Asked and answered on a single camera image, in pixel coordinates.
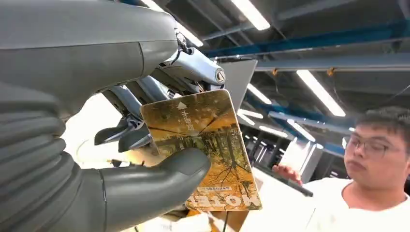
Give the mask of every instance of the ceiling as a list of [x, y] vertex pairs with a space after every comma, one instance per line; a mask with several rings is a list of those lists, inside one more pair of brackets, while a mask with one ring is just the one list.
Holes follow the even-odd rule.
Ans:
[[[258, 59], [260, 62], [289, 60], [295, 63], [298, 60], [315, 58], [385, 56], [410, 51], [410, 27], [407, 27], [409, 24], [405, 21], [410, 17], [410, 3], [407, 0], [251, 0], [271, 25], [270, 28], [261, 31], [252, 26], [230, 0], [154, 1], [204, 42], [204, 46], [199, 48], [204, 54], [253, 44], [276, 45], [272, 52], [218, 57], [218, 62]], [[132, 2], [144, 6], [140, 0]], [[372, 29], [396, 22], [401, 24], [389, 27], [389, 37], [384, 39], [382, 32], [386, 31]], [[229, 30], [235, 32], [221, 36], [223, 31]], [[363, 40], [356, 43], [355, 38]], [[338, 45], [338, 40], [348, 43]], [[299, 49], [278, 49], [278, 43]], [[358, 63], [362, 61], [360, 57], [355, 59]], [[395, 69], [373, 71], [371, 68], [365, 72], [339, 72], [338, 69], [334, 72], [312, 71], [314, 77], [343, 108], [347, 117], [354, 117], [367, 109], [383, 105], [410, 108], [410, 90], [403, 91], [410, 85], [409, 73]], [[282, 72], [278, 67], [275, 74], [272, 71], [255, 72], [251, 83], [274, 104], [334, 118], [295, 71]], [[242, 107], [267, 116], [266, 112], [249, 103], [247, 98]], [[260, 122], [276, 128], [283, 126], [280, 121], [268, 117], [264, 117]], [[319, 140], [337, 143], [343, 136], [331, 130], [304, 127], [314, 136], [320, 137]]]

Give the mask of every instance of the black hair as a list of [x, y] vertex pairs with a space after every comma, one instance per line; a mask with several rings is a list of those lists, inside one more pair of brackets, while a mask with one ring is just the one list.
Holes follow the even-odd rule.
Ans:
[[388, 132], [401, 133], [407, 143], [410, 154], [410, 110], [399, 106], [388, 106], [368, 110], [358, 118], [356, 126], [371, 125], [377, 129], [385, 128]]

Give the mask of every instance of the card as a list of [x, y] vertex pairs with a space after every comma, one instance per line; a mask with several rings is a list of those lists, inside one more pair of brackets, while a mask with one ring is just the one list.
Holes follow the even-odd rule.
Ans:
[[211, 161], [207, 176], [187, 200], [187, 207], [203, 211], [262, 208], [228, 91], [143, 105], [141, 114], [161, 155], [196, 147]]

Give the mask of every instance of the white t-shirt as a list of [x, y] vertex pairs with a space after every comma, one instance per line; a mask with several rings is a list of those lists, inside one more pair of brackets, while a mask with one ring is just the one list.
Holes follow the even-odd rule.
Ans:
[[315, 210], [307, 225], [308, 232], [402, 232], [410, 231], [410, 199], [382, 211], [349, 209], [342, 190], [348, 179], [325, 178], [304, 185], [314, 193]]

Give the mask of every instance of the white arrow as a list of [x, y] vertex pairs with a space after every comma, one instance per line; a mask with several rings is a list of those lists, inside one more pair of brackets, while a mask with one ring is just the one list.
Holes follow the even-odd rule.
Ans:
[[186, 109], [187, 108], [187, 106], [184, 104], [184, 103], [182, 103], [182, 102], [180, 102], [179, 104], [178, 104], [178, 110], [183, 110], [183, 109]]

